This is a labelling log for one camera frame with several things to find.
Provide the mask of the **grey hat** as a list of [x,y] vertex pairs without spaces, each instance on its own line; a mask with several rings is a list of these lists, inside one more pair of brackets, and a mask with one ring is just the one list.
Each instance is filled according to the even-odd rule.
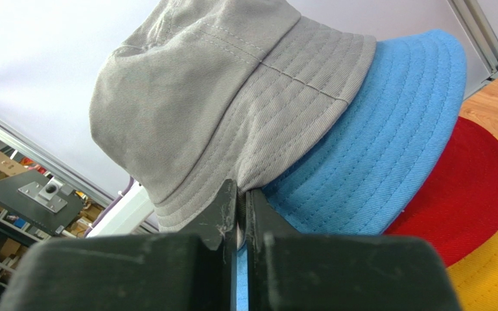
[[286,1],[160,1],[99,71],[91,136],[146,189],[158,229],[178,231],[226,179],[244,193],[303,157],[375,52]]

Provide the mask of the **red hat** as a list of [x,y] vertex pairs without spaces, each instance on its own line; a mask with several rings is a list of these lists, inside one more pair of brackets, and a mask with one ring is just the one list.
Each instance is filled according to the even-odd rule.
[[498,139],[460,117],[432,172],[385,234],[420,237],[451,266],[497,231]]

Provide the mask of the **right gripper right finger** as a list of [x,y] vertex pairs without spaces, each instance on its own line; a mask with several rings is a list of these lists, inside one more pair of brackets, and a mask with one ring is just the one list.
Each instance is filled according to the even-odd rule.
[[460,310],[445,266],[413,236],[303,234],[246,196],[250,310]]

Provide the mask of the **blue hat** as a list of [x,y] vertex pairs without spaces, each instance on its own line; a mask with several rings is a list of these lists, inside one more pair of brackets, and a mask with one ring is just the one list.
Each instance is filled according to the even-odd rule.
[[441,156],[465,86],[442,30],[377,41],[303,21],[239,92],[257,142],[237,180],[303,233],[381,234]]

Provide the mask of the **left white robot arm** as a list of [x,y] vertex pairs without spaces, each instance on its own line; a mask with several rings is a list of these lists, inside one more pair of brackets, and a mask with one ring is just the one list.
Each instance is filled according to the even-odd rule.
[[147,191],[130,178],[127,188],[109,205],[84,233],[85,238],[128,235],[154,211]]

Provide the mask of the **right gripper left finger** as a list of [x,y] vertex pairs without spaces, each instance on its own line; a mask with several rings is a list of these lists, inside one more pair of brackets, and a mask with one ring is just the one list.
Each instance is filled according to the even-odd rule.
[[176,233],[35,244],[0,310],[235,310],[236,203],[228,179]]

